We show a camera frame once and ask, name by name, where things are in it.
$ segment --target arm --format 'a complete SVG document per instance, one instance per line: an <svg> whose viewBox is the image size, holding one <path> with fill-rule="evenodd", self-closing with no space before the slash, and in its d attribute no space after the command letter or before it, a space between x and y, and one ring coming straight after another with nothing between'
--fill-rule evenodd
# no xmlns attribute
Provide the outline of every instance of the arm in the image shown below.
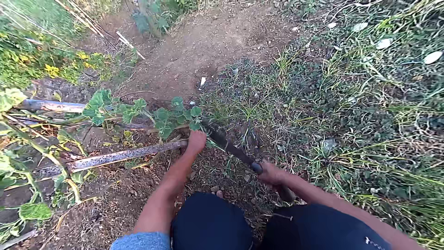
<svg viewBox="0 0 444 250"><path fill-rule="evenodd" d="M261 166L264 172L258 176L260 180L272 185L286 185L309 204L325 205L361 220L390 243L393 250L424 250L415 240L410 239L407 235L382 222L377 217L345 200L339 199L333 194L324 192L299 176L290 174L268 162L261 163Z"/></svg>
<svg viewBox="0 0 444 250"><path fill-rule="evenodd" d="M185 153L170 167L163 176L159 187L143 207L133 233L161 232L170 233L170 224L174 217L174 202L187 181L191 165L198 153L205 147L206 134L191 131Z"/></svg>

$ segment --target machete blade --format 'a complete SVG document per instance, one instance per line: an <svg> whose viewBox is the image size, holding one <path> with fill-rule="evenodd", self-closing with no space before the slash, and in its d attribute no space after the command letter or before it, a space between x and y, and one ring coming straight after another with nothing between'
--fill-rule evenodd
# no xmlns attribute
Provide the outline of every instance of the machete blade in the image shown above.
<svg viewBox="0 0 444 250"><path fill-rule="evenodd" d="M216 142L221 148L229 152L230 154L237 157L242 162L251 165L254 163L254 160L250 157L248 157L242 149L236 148L231 142L227 141L224 136L217 133L214 129L212 129L210 126L206 126L208 131L210 132L210 137L213 139L214 142Z"/></svg>

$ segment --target person's left hand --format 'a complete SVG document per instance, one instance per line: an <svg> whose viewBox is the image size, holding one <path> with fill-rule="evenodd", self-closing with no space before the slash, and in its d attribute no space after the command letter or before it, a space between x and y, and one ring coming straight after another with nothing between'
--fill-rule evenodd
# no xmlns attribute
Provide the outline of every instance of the person's left hand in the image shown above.
<svg viewBox="0 0 444 250"><path fill-rule="evenodd" d="M206 133L201 130L191 130L190 137L188 138L188 146L186 147L186 151L197 155L202 152L202 149L205 148L206 143Z"/></svg>

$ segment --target hand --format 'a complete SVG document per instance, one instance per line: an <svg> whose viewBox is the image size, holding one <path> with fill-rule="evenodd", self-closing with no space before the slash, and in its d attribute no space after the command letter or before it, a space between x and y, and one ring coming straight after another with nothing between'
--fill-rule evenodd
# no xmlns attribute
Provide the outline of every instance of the hand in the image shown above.
<svg viewBox="0 0 444 250"><path fill-rule="evenodd" d="M191 130L190 137L188 138L188 146L186 147L186 152L193 155L197 155L202 152L205 148L206 134L201 130Z"/></svg>
<svg viewBox="0 0 444 250"><path fill-rule="evenodd" d="M280 185L282 176L285 174L283 169L276 167L273 163L261 162L264 172L258 175L258 179L270 185Z"/></svg>

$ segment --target dirt path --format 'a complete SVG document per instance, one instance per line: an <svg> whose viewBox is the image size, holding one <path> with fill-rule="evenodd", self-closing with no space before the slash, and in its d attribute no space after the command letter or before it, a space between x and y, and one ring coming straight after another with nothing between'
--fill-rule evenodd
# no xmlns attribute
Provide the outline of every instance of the dirt path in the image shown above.
<svg viewBox="0 0 444 250"><path fill-rule="evenodd" d="M201 77L214 81L223 67L246 56L251 60L269 60L292 40L292 26L273 15L273 3L226 3L211 11L188 16L164 40L141 36L127 8L108 17L103 27L115 34L119 30L147 58L138 63L133 77L123 85L110 86L119 93L150 90L137 98L169 100L182 96L197 97ZM100 40L88 38L96 48Z"/></svg>

